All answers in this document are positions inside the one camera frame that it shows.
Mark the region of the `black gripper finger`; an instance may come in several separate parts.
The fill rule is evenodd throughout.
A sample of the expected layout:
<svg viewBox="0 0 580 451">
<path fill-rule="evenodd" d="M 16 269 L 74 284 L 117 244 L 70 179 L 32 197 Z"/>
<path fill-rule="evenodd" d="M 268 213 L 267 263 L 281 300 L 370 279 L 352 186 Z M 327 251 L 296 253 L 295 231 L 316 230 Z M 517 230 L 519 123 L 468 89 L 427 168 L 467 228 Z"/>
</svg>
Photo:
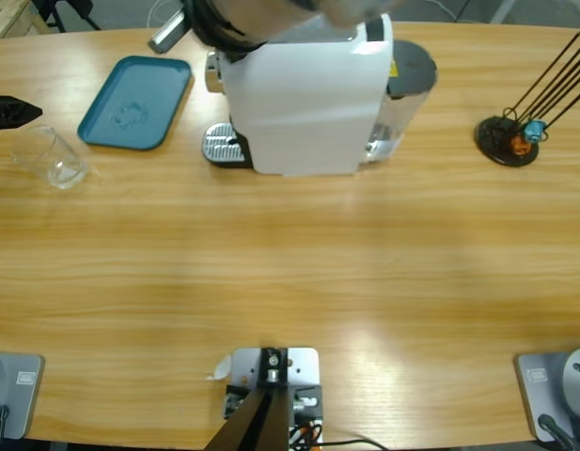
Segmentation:
<svg viewBox="0 0 580 451">
<path fill-rule="evenodd" d="M 11 96 L 0 95 L 0 130 L 11 130 L 37 119 L 42 109 Z"/>
</svg>

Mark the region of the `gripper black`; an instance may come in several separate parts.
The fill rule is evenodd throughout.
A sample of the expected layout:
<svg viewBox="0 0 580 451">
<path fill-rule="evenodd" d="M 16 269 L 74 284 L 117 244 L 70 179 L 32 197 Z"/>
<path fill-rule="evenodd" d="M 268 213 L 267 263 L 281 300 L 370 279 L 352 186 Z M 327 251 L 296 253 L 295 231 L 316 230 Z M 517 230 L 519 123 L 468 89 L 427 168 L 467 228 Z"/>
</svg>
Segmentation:
<svg viewBox="0 0 580 451">
<path fill-rule="evenodd" d="M 237 62 L 255 52 L 265 41 L 255 42 L 224 19 L 209 1 L 184 1 L 185 30 L 193 30 L 207 46 L 221 52 L 229 62 Z"/>
</svg>

